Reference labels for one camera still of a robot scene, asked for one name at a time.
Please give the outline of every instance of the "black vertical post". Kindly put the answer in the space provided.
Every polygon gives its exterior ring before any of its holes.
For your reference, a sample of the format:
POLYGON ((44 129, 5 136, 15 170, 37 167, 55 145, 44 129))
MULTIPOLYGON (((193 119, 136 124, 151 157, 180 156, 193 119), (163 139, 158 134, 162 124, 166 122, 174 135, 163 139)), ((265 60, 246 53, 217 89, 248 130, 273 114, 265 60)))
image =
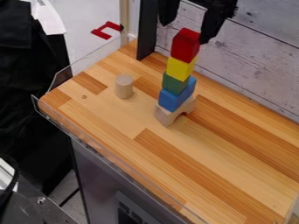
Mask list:
POLYGON ((158 0, 142 0, 138 33, 137 59, 142 60, 155 51, 158 0))

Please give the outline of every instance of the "blue block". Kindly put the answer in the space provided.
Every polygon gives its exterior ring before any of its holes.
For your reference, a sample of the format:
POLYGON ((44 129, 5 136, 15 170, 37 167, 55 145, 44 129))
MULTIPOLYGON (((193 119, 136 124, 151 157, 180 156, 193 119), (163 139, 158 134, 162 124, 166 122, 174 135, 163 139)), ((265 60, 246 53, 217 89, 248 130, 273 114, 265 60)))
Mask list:
POLYGON ((196 79, 190 76, 188 86, 180 95, 174 95, 171 92, 162 89, 159 95, 159 105, 170 112, 176 111, 176 109, 178 109, 179 106, 181 106, 185 100, 187 100, 193 94, 195 85, 196 79))

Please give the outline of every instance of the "yellow block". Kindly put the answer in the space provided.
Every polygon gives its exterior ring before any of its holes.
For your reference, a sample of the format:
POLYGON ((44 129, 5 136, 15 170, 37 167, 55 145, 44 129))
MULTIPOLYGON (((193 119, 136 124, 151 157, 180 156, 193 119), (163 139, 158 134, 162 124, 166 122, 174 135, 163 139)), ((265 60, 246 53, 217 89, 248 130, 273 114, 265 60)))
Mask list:
POLYGON ((185 63, 182 60, 169 57, 167 65, 167 74, 177 80, 185 81, 193 72, 195 63, 198 57, 195 57, 192 62, 185 63))

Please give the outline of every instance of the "wooden cylinder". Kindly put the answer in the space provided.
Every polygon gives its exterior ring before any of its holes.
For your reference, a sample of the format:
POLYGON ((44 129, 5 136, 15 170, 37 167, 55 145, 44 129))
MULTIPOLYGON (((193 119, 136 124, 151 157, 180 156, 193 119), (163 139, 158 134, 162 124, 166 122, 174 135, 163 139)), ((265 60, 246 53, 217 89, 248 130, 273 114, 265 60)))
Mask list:
POLYGON ((128 99, 133 95, 133 78, 131 75, 121 74, 116 77, 115 94, 122 99, 128 99))

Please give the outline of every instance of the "toy block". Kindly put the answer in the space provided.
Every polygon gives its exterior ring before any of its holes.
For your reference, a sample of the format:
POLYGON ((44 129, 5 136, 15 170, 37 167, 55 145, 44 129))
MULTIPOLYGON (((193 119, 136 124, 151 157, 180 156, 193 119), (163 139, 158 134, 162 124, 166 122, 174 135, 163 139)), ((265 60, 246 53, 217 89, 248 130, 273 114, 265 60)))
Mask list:
POLYGON ((198 55, 200 33, 183 28, 172 40, 171 57, 190 63, 198 55))
POLYGON ((177 80, 169 76, 166 72, 163 74, 163 89, 171 92, 174 95, 180 95, 183 90, 187 87, 189 77, 185 81, 177 80))
POLYGON ((118 75, 115 79, 115 94, 122 99, 133 95, 133 78, 129 74, 118 75))
POLYGON ((190 96, 175 112, 170 112, 167 109, 156 105, 155 118, 165 127, 174 123, 178 116, 183 113, 190 114, 196 106, 196 99, 190 96))
POLYGON ((177 80, 185 81, 193 72, 197 59, 198 57, 195 57, 191 63, 185 63, 170 57, 168 59, 167 74, 177 80))
POLYGON ((187 87, 180 95, 174 95, 165 89, 162 89, 159 94, 158 103, 161 107, 174 112, 179 106, 181 106, 186 99, 188 99, 194 92, 196 85, 196 79, 190 77, 187 87))

